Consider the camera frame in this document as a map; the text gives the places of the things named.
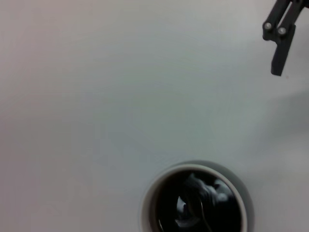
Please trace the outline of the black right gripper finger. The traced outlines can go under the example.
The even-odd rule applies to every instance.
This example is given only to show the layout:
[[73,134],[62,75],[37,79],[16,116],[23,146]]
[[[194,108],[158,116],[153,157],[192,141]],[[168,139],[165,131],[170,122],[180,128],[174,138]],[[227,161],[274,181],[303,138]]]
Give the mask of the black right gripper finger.
[[263,23],[263,39],[277,45],[271,63],[272,75],[282,75],[301,11],[302,0],[276,0]]

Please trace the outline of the grey ceramic cup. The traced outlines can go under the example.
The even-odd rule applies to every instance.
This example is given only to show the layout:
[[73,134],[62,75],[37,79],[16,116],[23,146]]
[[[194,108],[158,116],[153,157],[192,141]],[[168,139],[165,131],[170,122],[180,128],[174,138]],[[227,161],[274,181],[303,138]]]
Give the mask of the grey ceramic cup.
[[164,183],[174,174],[182,171],[201,171],[222,179],[236,195],[243,216],[242,232],[253,232],[254,210],[251,197],[243,182],[229,169],[210,161],[187,161],[175,164],[162,171],[150,184],[140,209],[141,232],[161,232],[156,222],[156,204]]

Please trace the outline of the dark coffee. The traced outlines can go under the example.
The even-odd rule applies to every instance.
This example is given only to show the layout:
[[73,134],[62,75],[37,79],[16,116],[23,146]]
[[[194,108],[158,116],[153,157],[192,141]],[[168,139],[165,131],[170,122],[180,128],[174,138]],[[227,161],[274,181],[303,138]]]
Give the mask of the dark coffee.
[[201,171],[182,171],[162,186],[156,204],[161,232],[242,232],[241,207],[220,178]]

